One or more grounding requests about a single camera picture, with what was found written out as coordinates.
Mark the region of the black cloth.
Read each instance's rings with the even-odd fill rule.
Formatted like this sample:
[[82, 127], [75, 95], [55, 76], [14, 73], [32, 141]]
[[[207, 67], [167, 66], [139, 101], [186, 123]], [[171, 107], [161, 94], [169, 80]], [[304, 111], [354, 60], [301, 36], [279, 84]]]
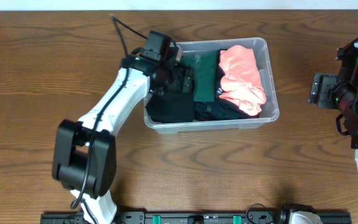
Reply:
[[145, 109], [152, 121], [160, 123], [192, 122], [195, 118], [193, 97], [187, 93], [153, 95]]

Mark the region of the dark green cloth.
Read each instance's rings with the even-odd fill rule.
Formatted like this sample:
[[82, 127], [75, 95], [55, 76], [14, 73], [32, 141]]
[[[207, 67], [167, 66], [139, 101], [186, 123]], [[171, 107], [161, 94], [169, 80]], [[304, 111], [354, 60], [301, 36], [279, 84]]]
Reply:
[[219, 51], [184, 56], [181, 64], [193, 72], [193, 100], [196, 102], [214, 101], [214, 84], [218, 66]]

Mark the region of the dark navy garment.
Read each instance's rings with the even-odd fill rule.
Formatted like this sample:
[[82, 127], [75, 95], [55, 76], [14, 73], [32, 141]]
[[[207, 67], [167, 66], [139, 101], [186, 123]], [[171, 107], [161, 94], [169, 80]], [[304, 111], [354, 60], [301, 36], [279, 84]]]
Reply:
[[256, 116], [250, 116], [243, 112], [230, 101], [220, 98], [220, 94], [224, 91], [221, 88], [221, 79], [224, 76], [222, 70], [218, 70], [215, 76], [214, 83], [214, 101], [194, 102], [195, 120], [197, 121], [219, 121], [219, 120], [232, 120], [232, 119], [254, 119], [259, 118], [259, 114]]

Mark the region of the salmon pink cloth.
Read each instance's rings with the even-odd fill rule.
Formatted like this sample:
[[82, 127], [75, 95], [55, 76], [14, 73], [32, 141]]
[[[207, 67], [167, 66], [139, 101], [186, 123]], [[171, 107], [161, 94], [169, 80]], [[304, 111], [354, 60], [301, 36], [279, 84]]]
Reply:
[[258, 115], [267, 101], [257, 68], [254, 51], [241, 45], [219, 53], [219, 67], [224, 75], [220, 80], [220, 98], [238, 107], [249, 116]]

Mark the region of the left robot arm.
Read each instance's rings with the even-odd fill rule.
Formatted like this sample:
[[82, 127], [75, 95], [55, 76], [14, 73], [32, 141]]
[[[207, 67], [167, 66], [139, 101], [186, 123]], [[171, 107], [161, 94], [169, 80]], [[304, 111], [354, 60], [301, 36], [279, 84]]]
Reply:
[[110, 186], [116, 173], [116, 136], [135, 105], [149, 93], [193, 87], [193, 71], [176, 62], [164, 64], [140, 55], [121, 60], [116, 80], [78, 121], [57, 128], [52, 177], [68, 189], [88, 223], [112, 223], [117, 206]]

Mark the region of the clear plastic storage container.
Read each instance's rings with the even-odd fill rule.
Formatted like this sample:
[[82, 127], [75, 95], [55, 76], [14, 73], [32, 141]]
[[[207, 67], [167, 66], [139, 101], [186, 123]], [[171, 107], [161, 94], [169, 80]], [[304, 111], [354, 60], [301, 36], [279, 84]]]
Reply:
[[277, 94], [273, 80], [273, 72], [268, 45], [263, 38], [251, 37], [243, 39], [205, 40], [193, 42], [179, 42], [183, 55], [204, 54], [213, 50], [228, 49], [234, 45], [241, 45], [252, 49], [259, 69], [262, 86], [267, 101], [262, 105], [258, 118], [232, 119], [220, 121], [194, 121], [190, 123], [157, 123], [152, 121], [144, 111], [144, 123], [159, 134], [179, 133], [188, 131], [204, 131], [215, 129], [257, 129], [260, 126], [276, 121], [280, 116]]

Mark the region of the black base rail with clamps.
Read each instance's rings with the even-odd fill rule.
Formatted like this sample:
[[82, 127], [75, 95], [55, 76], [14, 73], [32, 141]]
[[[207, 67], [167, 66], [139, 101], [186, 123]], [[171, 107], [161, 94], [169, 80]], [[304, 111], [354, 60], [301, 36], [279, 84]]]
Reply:
[[[245, 213], [150, 213], [141, 211], [119, 212], [113, 224], [247, 224], [247, 223], [289, 223], [287, 208], [276, 212], [270, 209], [254, 209]], [[317, 212], [324, 224], [352, 224], [349, 212]], [[83, 212], [78, 213], [44, 213], [40, 216], [40, 224], [82, 224], [85, 220]]]

